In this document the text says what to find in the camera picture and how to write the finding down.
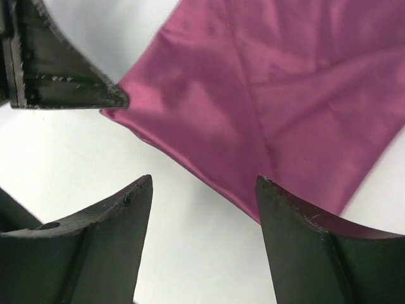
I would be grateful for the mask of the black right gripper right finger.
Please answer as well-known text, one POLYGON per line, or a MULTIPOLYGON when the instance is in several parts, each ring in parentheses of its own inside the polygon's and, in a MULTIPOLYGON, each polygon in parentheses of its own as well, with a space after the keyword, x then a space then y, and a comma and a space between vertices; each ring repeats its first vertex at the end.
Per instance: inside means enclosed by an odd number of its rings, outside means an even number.
POLYGON ((265 177, 255 190, 278 303, 404 302, 403 235, 340 218, 265 177))

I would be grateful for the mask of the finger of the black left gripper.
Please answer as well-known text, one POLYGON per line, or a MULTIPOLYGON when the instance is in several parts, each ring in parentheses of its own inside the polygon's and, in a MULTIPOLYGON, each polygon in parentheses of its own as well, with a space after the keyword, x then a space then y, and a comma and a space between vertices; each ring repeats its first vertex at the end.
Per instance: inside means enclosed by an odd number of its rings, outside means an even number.
POLYGON ((1 1, 1 104, 126 108, 128 95, 61 33, 43 1, 1 1))

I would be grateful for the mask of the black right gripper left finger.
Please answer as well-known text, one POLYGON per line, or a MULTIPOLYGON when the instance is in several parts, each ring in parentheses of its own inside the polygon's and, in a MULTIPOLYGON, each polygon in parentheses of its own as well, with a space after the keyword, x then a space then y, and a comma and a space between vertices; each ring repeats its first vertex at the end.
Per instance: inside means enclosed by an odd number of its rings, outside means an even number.
POLYGON ((44 224, 2 192, 1 302, 131 303, 152 198, 145 175, 44 224))

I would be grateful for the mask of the purple satin napkin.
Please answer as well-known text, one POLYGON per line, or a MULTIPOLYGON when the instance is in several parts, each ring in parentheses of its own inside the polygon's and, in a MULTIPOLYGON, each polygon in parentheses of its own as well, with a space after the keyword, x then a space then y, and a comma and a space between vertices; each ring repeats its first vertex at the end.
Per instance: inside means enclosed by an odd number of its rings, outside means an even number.
POLYGON ((119 86, 103 115, 252 219, 259 176, 340 214, 404 127, 404 2, 180 1, 119 86))

